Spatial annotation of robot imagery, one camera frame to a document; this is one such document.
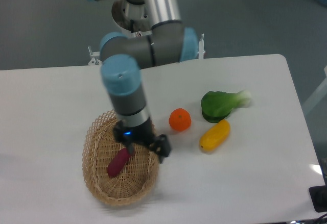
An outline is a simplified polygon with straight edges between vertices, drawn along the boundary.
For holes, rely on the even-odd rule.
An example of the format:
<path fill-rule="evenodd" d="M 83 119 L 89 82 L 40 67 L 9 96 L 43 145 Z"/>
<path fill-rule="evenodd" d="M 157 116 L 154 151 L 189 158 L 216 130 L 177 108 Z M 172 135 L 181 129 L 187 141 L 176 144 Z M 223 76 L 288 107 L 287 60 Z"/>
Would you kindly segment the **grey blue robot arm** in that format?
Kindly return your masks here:
<path fill-rule="evenodd" d="M 139 144 L 162 161 L 171 146 L 166 135 L 153 132 L 141 70 L 196 58 L 196 32 L 183 25 L 177 0 L 115 0 L 112 17 L 121 17 L 124 29 L 144 33 L 113 32 L 100 41 L 101 77 L 118 118 L 114 137 L 129 153 Z"/>

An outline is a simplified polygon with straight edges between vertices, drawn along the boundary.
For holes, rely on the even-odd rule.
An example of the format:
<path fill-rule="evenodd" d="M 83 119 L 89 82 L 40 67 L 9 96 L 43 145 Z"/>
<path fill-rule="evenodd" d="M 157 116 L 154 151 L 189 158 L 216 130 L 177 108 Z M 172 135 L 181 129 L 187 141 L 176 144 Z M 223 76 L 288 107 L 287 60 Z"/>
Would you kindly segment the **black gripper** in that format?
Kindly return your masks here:
<path fill-rule="evenodd" d="M 158 156 L 159 163 L 163 163 L 171 152 L 171 145 L 165 134 L 154 135 L 151 119 L 147 119 L 141 125 L 127 127 L 122 120 L 118 121 L 113 128 L 113 135 L 117 142 L 122 143 L 129 155 L 134 155 L 133 144 L 138 144 L 154 152 Z"/>

